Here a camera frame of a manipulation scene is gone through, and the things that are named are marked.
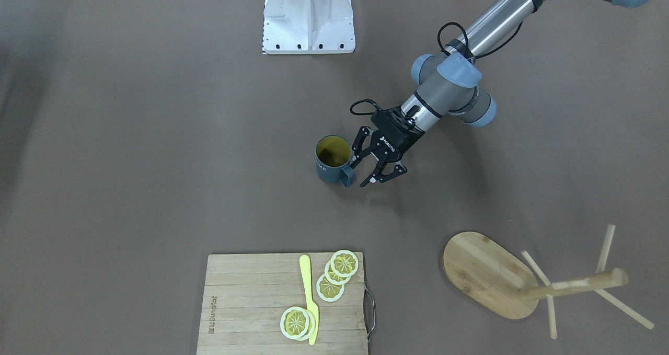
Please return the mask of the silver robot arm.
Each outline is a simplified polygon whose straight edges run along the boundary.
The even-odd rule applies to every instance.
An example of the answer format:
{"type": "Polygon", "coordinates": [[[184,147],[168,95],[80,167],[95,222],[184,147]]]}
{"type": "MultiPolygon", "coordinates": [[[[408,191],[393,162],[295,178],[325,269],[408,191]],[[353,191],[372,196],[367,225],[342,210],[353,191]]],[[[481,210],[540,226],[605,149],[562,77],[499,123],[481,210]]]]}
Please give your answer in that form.
{"type": "MultiPolygon", "coordinates": [[[[353,183],[353,170],[365,157],[377,163],[361,181],[384,183],[405,174],[404,154],[444,116],[459,118],[464,124],[482,127],[494,119],[497,103],[480,88],[482,73],[476,61],[499,51],[520,30],[523,21],[548,0],[497,0],[468,28],[453,26],[461,35],[448,43],[437,37],[440,51],[418,57],[411,67],[417,88],[401,105],[382,109],[375,101],[370,113],[373,127],[359,129],[351,147],[351,159],[344,167],[342,183],[353,183]]],[[[612,5],[635,8],[649,0],[603,0],[612,5]]]]}

